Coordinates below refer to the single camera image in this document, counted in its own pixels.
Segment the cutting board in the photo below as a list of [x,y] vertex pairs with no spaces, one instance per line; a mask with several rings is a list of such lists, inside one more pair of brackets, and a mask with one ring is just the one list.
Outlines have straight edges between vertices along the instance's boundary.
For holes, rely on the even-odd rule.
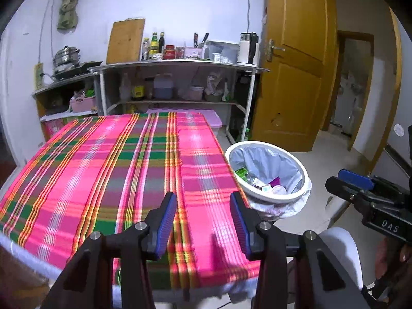
[[114,22],[107,49],[106,64],[140,60],[144,18]]

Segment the green cloth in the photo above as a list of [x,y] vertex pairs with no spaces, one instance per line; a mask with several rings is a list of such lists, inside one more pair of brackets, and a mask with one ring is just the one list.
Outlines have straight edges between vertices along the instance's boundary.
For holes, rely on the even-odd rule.
[[78,16],[76,14],[76,6],[78,0],[62,0],[60,6],[60,17],[58,19],[57,28],[67,30],[76,28],[78,23]]

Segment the cooking pot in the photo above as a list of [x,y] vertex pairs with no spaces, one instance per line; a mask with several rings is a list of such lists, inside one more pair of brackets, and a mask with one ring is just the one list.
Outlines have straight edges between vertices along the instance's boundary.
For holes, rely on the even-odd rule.
[[80,60],[79,49],[74,46],[65,46],[60,51],[57,51],[53,58],[54,67],[72,63],[77,64]]

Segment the wall socket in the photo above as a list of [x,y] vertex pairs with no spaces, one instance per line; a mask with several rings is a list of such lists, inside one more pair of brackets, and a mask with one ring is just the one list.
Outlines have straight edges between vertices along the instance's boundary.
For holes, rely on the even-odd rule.
[[43,87],[43,63],[34,65],[34,87],[36,90]]

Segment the trash can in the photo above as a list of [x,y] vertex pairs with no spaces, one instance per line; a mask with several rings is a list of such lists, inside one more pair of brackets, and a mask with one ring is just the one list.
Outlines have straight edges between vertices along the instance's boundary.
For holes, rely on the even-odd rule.
[[[225,156],[250,206],[264,218],[276,220],[293,216],[306,204],[312,183],[305,167],[289,152],[269,143],[249,140],[233,144]],[[242,168],[248,172],[248,182],[236,174]],[[286,191],[279,195],[260,190],[252,186],[253,178],[266,185],[278,178]]]

